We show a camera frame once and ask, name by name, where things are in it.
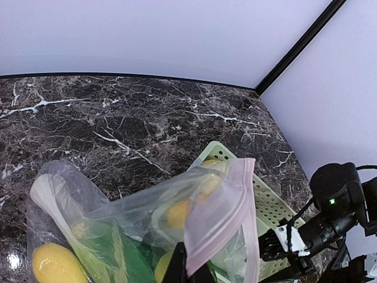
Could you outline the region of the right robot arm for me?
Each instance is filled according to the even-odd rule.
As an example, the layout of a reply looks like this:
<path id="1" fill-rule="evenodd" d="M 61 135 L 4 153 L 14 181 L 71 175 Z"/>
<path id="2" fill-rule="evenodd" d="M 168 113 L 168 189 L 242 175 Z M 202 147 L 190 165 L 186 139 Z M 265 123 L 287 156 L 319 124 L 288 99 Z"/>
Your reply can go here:
<path id="1" fill-rule="evenodd" d="M 282 218 L 275 229 L 259 236 L 259 254 L 265 262 L 285 259 L 289 265 L 264 279 L 283 282 L 312 275 L 312 258 L 331 249 L 339 255 L 346 248 L 345 236 L 354 226 L 365 236 L 376 235 L 376 179 L 361 182 L 360 170 L 375 165 L 329 163 L 312 175 L 312 197 L 290 219 Z"/>

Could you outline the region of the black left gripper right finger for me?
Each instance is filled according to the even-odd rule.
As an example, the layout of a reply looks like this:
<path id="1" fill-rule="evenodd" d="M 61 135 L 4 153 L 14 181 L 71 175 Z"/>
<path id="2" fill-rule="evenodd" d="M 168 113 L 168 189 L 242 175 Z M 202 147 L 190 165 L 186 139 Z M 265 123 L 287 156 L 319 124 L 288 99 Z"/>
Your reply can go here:
<path id="1" fill-rule="evenodd" d="M 202 265 L 193 275 L 188 278 L 189 283 L 215 283 L 208 263 Z"/>

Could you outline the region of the green lime toy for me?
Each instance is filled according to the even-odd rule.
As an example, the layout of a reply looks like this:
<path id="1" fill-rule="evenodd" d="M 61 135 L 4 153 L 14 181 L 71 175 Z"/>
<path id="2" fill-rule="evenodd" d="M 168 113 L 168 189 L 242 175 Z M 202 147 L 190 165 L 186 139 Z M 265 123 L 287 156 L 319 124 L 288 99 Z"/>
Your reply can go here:
<path id="1" fill-rule="evenodd" d="M 172 256 L 173 256 L 173 251 L 169 251 L 159 259 L 156 265 L 156 268 L 154 270 L 156 283 L 162 283 Z"/>

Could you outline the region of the green bok choy toy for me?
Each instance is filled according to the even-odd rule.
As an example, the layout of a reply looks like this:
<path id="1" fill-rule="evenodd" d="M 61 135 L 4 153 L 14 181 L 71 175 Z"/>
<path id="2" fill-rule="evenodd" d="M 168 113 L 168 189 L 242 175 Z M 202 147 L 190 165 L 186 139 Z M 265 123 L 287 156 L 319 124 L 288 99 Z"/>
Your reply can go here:
<path id="1" fill-rule="evenodd" d="M 128 237 L 113 223 L 83 218 L 109 203 L 88 178 L 43 174 L 33 183 L 30 197 L 52 217 L 89 278 L 156 282 L 154 270 L 165 250 Z"/>

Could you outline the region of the clear dotted zip top bag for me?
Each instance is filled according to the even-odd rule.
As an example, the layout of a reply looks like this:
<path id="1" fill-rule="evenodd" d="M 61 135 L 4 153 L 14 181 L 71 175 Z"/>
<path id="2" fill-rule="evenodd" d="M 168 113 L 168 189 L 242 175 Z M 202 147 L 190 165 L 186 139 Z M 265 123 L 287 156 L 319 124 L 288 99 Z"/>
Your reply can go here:
<path id="1" fill-rule="evenodd" d="M 118 225 L 128 237 L 166 252 L 183 242 L 187 275 L 208 263 L 215 281 L 225 277 L 231 282 L 257 282 L 260 258 L 253 190 L 255 160 L 236 158 L 227 162 L 229 174 L 219 176 L 220 186 L 202 203 L 197 203 L 196 197 L 211 174 L 196 166 L 132 195 L 108 199 L 107 205 L 83 218 Z M 82 173 L 70 162 L 54 160 L 46 163 L 37 177 L 43 174 L 66 179 Z M 169 228 L 167 211 L 186 198 L 190 198 L 191 208 L 184 229 Z"/>

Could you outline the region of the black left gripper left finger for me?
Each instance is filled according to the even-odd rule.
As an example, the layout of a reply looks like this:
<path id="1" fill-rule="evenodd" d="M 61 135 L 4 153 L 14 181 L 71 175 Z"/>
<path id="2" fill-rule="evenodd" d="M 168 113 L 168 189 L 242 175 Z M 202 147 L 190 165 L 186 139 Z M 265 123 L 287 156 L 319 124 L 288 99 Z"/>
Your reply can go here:
<path id="1" fill-rule="evenodd" d="M 189 281 L 186 271 L 186 249 L 183 242 L 174 248 L 169 265 L 164 275 L 164 283 L 186 283 Z"/>

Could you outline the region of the light green plastic basket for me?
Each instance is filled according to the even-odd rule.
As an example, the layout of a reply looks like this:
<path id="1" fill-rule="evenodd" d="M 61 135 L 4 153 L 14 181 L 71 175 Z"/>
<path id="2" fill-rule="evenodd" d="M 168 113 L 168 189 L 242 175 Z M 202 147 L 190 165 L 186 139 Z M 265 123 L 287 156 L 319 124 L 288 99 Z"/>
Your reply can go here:
<path id="1" fill-rule="evenodd" d="M 218 141 L 210 142 L 198 155 L 190 168 L 201 165 L 207 160 L 225 161 L 236 156 Z M 296 212 L 283 201 L 264 181 L 258 176 L 253 176 L 254 200 L 256 205 L 256 227 L 259 236 L 270 228 L 274 229 L 283 218 L 290 219 Z M 289 265 L 287 259 L 265 262 L 260 260 L 259 282 L 276 274 Z"/>

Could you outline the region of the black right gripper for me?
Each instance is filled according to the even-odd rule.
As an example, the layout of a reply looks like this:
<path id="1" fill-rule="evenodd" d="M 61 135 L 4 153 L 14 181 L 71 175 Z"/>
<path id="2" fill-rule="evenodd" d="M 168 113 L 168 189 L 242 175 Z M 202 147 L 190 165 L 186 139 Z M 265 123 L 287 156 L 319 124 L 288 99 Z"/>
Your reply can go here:
<path id="1" fill-rule="evenodd" d="M 269 229 L 258 237 L 259 255 L 265 262 L 287 259 L 289 266 L 280 276 L 305 276 L 315 272 L 310 259 L 310 248 L 305 244 L 297 228 L 287 226 Z"/>

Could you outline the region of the yellow lemon toy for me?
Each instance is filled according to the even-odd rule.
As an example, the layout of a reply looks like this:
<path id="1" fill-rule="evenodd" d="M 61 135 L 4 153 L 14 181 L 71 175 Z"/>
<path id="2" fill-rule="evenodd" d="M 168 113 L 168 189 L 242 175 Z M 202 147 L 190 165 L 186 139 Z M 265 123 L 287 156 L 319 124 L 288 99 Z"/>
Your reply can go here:
<path id="1" fill-rule="evenodd" d="M 90 281 L 77 257 L 56 243 L 46 243 L 34 249 L 32 271 L 38 282 Z"/>

